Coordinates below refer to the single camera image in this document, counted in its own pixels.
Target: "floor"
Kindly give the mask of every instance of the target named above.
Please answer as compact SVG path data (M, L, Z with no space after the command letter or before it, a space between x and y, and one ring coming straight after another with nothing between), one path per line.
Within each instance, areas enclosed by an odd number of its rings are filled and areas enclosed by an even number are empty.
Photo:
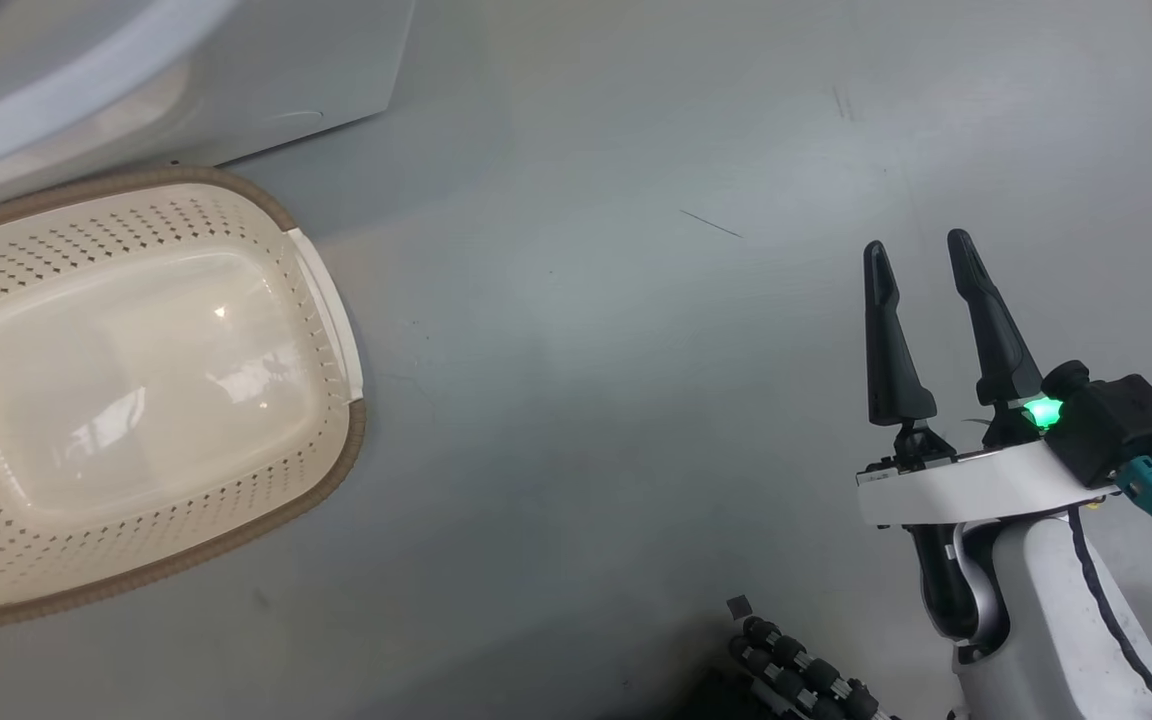
M650 717L745 593L904 717L956 700L861 523L861 248L978 444L945 233L1039 365L1152 381L1152 0L422 0L392 109L238 164L357 323L324 506L0 629L0 717ZM1152 637L1152 526L1089 514Z

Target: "beige plastic basket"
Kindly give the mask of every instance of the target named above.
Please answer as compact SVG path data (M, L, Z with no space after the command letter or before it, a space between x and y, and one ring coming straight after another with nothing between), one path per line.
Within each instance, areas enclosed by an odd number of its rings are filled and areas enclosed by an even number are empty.
M175 168L0 206L0 623L296 518L364 427L338 291L259 188Z

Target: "washing machine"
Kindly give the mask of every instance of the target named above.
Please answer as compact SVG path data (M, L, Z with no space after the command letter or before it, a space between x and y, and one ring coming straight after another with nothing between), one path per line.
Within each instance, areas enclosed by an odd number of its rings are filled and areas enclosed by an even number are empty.
M387 108L415 0L0 0L0 200Z

